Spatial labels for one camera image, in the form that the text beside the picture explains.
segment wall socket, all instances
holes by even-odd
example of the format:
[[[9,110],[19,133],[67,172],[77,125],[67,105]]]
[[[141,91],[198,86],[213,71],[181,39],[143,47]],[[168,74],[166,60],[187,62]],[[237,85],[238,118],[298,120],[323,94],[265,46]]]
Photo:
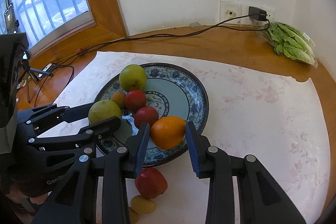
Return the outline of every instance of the wall socket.
[[[240,17],[242,15],[242,5],[238,3],[221,1],[219,4],[219,21],[228,20],[234,17]],[[240,25],[241,20],[235,19],[228,21],[225,24]]]
[[[230,18],[248,15],[250,6],[258,7],[258,8],[265,10],[267,12],[267,19],[270,22],[274,21],[275,11],[272,9],[269,9],[266,7],[260,7],[258,5],[253,5],[253,4],[241,4],[241,3],[233,3],[233,2],[227,2],[227,1],[220,1],[219,21],[222,22]],[[226,22],[225,24],[245,25],[245,26],[262,26],[266,23],[267,22],[258,21],[250,17],[245,17],[245,18],[235,19],[235,20]]]

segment barcode label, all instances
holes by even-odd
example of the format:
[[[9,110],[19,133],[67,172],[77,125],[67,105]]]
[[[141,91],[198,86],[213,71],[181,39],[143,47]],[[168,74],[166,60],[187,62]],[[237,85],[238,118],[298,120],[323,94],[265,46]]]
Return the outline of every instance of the barcode label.
[[[308,41],[310,40],[310,37],[309,37],[308,34],[306,34],[305,32],[303,33],[303,37],[304,37],[305,39],[307,39]]]

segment plate rim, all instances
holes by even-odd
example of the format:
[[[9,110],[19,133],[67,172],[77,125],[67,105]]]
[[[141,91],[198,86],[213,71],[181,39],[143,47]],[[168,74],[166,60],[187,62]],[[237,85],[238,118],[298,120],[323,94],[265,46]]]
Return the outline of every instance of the plate rim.
[[[204,128],[205,128],[205,125],[207,123],[207,120],[208,120],[208,116],[209,116],[209,98],[208,98],[208,94],[205,90],[205,87],[203,86],[202,82],[199,80],[199,78],[194,75],[191,71],[185,69],[185,68],[182,68],[180,66],[177,66],[175,64],[169,64],[169,63],[161,63],[161,62],[154,62],[154,63],[145,63],[145,64],[142,64],[140,65],[141,67],[143,68],[148,68],[148,67],[154,67],[154,66],[157,66],[157,67],[168,67],[168,68],[172,68],[172,69],[176,69],[176,70],[179,70],[181,71],[182,73],[186,74],[187,76],[189,76],[193,81],[195,81],[195,83],[199,86],[200,90],[201,90],[201,94],[204,98],[204,118],[202,120],[202,123],[199,127],[199,130],[198,130],[198,134],[202,134]],[[107,86],[110,86],[114,81],[115,79],[119,78],[119,74],[117,74],[116,76],[114,76],[111,80],[109,80],[99,91],[99,93],[97,94],[97,96],[95,97],[94,99],[94,102],[98,102],[98,98],[101,97],[104,92],[103,90],[105,89],[105,87]],[[102,152],[102,154],[104,155],[107,155],[105,152],[104,152],[104,148],[102,147],[101,144],[97,144],[97,148],[100,150],[100,152]],[[185,145],[184,147],[182,147],[180,150],[178,150],[175,154],[172,154],[170,155],[169,157],[165,158],[165,159],[162,159],[162,160],[158,160],[158,161],[155,161],[153,162],[152,164],[144,164],[143,167],[154,167],[154,166],[159,166],[159,165],[162,165],[162,164],[165,164],[167,162],[170,162],[171,160],[173,159],[176,159],[177,157],[179,157],[180,155],[182,155],[184,152],[186,152],[188,150],[188,147],[187,145]]]

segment white tablecloth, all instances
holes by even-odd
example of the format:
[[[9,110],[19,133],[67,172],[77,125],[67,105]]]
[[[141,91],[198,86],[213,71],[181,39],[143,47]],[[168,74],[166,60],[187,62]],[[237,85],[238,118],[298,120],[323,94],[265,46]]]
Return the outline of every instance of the white tablecloth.
[[[210,143],[229,155],[255,155],[307,224],[317,220],[328,190],[330,150],[322,108],[310,79],[299,83],[291,77],[182,57],[98,52],[55,102],[70,107],[90,103],[126,65],[151,62],[175,64],[196,75],[209,96],[203,134]],[[87,119],[62,123],[44,136],[76,134],[86,125]],[[204,224],[209,180],[196,178],[189,154],[158,170],[166,177],[168,190],[155,199],[154,213],[142,215],[138,223]],[[130,201],[138,192],[133,180],[128,180],[127,186]]]

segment red apple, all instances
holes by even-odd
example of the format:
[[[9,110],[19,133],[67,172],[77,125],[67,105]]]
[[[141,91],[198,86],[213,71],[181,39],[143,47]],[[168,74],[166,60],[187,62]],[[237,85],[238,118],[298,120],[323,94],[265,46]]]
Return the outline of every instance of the red apple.
[[[125,106],[137,112],[139,108],[146,106],[146,95],[140,90],[131,90],[125,96]]]
[[[140,128],[142,122],[148,122],[149,126],[152,125],[159,119],[159,114],[155,108],[151,106],[145,106],[140,108],[134,117],[134,125],[136,128]]]
[[[145,168],[135,179],[135,186],[145,199],[162,195],[168,188],[165,177],[153,167]]]

